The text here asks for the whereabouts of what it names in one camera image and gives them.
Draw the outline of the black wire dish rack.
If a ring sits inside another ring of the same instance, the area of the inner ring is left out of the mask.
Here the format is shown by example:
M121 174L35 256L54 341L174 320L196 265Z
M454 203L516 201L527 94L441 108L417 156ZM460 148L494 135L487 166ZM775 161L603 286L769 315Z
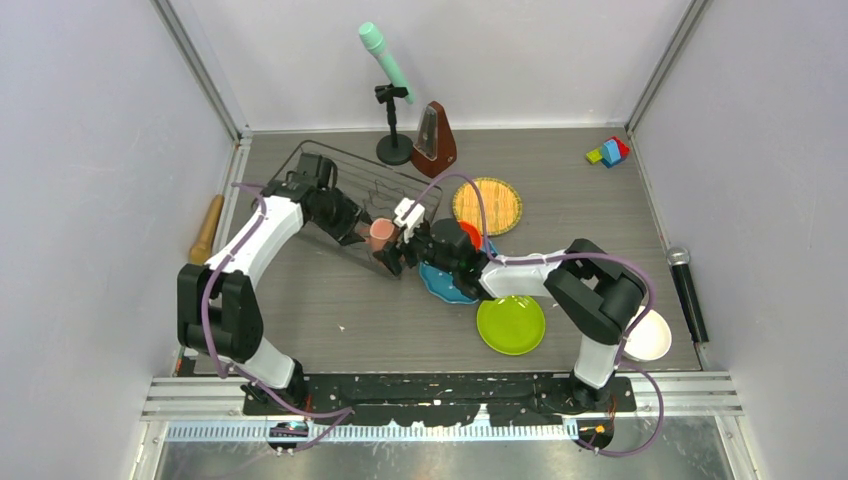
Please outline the black wire dish rack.
M415 199L427 182L375 160L352 154L313 140L300 142L277 172L268 180L268 190L281 193L307 185L318 190L338 188L375 218L394 217L403 198ZM392 274L370 256L364 243L339 245L311 221L293 237L277 258L288 262L315 261L327 270L338 267L350 273L355 267L390 278Z

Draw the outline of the pink ceramic mug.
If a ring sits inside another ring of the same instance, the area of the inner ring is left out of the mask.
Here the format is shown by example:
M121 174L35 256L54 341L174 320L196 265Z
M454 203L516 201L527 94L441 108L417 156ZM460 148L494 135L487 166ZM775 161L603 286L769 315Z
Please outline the pink ceramic mug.
M397 239L399 229L391 219L380 217L375 218L369 225L360 226L357 233L364 238L365 243L370 248L370 256L376 259L376 254L387 243Z

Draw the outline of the orange bowl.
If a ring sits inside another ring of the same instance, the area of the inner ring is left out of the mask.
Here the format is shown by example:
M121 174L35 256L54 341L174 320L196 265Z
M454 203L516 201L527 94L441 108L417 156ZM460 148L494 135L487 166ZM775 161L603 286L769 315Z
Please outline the orange bowl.
M469 236L473 247L476 250L480 251L483 247L483 237L478 228L475 225L466 221L459 221L458 224L460 228Z

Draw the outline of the white bowl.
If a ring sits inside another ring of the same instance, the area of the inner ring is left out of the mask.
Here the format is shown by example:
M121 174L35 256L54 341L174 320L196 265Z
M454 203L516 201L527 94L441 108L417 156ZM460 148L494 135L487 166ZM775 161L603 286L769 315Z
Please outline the white bowl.
M664 357L671 349L672 332L664 317L650 310L630 333L624 356L638 362L651 362Z

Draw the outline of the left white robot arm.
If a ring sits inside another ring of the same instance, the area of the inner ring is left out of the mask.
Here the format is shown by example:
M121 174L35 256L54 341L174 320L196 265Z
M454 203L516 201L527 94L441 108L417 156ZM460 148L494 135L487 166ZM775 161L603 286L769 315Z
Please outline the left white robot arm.
M255 288L285 243L312 223L341 246L363 242L373 219L339 188L321 181L272 181L258 191L246 225L202 265L177 276L179 343L221 362L238 365L269 387L280 412L298 412L307 398L301 364L264 336Z

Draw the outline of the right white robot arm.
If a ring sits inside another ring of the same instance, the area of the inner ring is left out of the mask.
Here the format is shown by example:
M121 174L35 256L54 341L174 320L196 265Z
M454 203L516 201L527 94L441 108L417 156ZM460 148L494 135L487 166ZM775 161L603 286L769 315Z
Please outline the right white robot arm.
M451 276L464 296L494 300L509 296L553 299L582 335L572 369L571 397L596 410L611 395L610 379L622 356L622 341L644 300L653 296L635 265L578 238L550 254L509 257L476 248L455 220L400 229L374 254L391 274L427 264Z

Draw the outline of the blue dotted plate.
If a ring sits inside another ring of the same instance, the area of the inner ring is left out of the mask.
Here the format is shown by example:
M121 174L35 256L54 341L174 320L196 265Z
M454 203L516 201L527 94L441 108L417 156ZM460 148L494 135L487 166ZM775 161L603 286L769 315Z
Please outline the blue dotted plate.
M497 251L486 244L480 251L473 245L455 248L436 245L419 263L419 276L427 290L449 304L474 304L492 300L493 296L482 285L483 268L489 255Z

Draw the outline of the black microphone stand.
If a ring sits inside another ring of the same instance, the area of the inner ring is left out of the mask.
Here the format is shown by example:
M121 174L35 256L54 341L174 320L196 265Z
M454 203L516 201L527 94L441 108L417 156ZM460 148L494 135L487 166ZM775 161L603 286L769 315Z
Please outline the black microphone stand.
M378 85L374 88L375 98L386 106L389 134L382 137L376 145L377 158L389 166L400 166L411 160L413 142L410 137L397 130L396 99L406 99L409 92L405 87L393 84Z

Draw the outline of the brown wooden metronome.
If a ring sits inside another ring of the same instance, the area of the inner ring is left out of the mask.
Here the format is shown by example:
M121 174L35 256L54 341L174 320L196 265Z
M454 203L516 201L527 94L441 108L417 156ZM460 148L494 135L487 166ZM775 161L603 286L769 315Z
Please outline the brown wooden metronome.
M458 148L446 111L437 101L422 111L411 155L412 165L428 178L435 178L458 159Z

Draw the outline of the woven bamboo coaster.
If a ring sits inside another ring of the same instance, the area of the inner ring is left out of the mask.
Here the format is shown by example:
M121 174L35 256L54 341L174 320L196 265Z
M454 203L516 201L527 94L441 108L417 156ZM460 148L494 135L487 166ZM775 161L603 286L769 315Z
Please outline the woven bamboo coaster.
M517 190L506 181L493 177L475 178L474 184L481 194L483 208L480 208L476 191L470 184L464 184L457 189L452 200L455 218L482 231L481 212L484 212L489 236L503 235L516 228L523 214L523 203Z

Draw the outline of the wooden rolling pin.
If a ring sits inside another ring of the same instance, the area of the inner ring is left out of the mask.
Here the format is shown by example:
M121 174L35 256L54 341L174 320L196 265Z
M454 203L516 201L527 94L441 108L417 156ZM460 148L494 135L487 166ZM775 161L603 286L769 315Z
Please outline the wooden rolling pin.
M225 202L221 194L215 195L206 211L196 239L189 249L188 262L193 265L203 265L213 256L213 246Z

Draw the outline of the green plate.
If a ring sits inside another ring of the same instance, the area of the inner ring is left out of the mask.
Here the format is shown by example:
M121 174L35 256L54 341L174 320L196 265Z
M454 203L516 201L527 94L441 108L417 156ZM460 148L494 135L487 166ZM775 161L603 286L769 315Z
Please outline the green plate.
M492 350L509 356L533 351L545 337L546 317L530 296L509 296L483 301L476 312L476 327Z

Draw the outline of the mint green microphone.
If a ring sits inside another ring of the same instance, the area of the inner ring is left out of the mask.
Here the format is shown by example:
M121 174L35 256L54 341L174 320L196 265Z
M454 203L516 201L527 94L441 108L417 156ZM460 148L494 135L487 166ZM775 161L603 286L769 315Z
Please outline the mint green microphone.
M390 83L395 87L405 88L407 95L404 99L407 104L413 105L416 100L414 91L399 64L390 53L387 41L380 29L373 22L365 22L359 27L358 35L364 48L374 57Z

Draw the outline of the colourful toy blocks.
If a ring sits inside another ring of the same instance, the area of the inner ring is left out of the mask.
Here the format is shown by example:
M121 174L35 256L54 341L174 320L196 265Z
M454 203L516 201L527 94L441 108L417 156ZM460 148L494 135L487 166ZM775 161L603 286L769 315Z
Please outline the colourful toy blocks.
M617 136L604 141L600 147L586 153L585 159L590 164L601 163L611 169L628 158L631 148Z

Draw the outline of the black handheld microphone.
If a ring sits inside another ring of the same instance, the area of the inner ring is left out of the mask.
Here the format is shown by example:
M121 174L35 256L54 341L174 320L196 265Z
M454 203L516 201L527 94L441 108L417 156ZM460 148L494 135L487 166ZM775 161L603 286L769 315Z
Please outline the black handheld microphone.
M666 259L692 342L706 343L709 335L690 268L690 254L683 247L671 247Z

